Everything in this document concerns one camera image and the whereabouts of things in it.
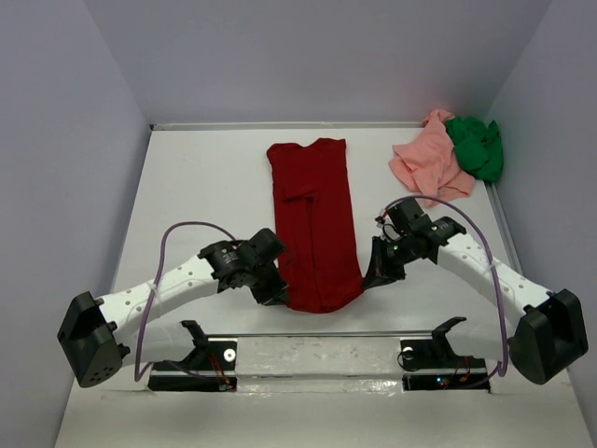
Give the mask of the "dark red t-shirt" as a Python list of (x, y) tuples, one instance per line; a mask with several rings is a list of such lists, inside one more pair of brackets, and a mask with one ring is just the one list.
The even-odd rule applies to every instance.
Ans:
[(296, 311), (335, 312), (363, 292), (346, 149), (343, 139), (319, 138), (267, 150), (275, 233), (289, 251), (280, 273)]

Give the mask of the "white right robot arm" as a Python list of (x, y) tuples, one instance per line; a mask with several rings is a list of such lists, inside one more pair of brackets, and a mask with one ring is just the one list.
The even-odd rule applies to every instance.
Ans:
[(429, 349), (401, 350), (406, 371), (450, 366), (459, 359), (491, 359), (495, 374), (514, 367), (526, 380), (543, 385), (587, 354), (589, 344), (579, 298), (554, 292), (499, 261), (473, 221), (432, 220), (408, 196), (386, 205), (376, 218), (381, 235), (372, 239), (363, 287), (391, 285), (406, 277), (405, 267), (429, 260), (455, 274), (495, 306), (495, 326), (453, 317), (431, 332)]

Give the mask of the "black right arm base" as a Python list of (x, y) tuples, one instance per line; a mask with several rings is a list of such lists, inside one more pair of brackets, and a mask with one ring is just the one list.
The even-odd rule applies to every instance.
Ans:
[(446, 334), (463, 322), (464, 317), (453, 317), (433, 329), (426, 338), (400, 341), (396, 362), (403, 371), (405, 392), (491, 391), (485, 360), (457, 356), (449, 347)]

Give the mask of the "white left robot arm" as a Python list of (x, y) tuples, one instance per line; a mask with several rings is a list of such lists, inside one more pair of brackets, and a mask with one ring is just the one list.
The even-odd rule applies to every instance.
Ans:
[(263, 306), (287, 304), (288, 284), (275, 264), (286, 250), (272, 230), (261, 229), (248, 240), (210, 244), (170, 271), (160, 258), (154, 278), (136, 287), (99, 298), (89, 292), (75, 296), (57, 339), (76, 382), (95, 387), (127, 366), (140, 380), (161, 362), (188, 375), (208, 362), (222, 378), (209, 337), (196, 321), (157, 321), (195, 300), (244, 287)]

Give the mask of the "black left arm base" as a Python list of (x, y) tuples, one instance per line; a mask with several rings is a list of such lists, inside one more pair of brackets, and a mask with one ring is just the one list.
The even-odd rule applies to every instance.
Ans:
[(148, 389), (154, 392), (235, 392), (238, 341), (209, 337), (192, 320), (184, 320), (181, 325), (192, 341), (192, 349), (182, 360), (167, 359), (155, 364), (147, 382)]

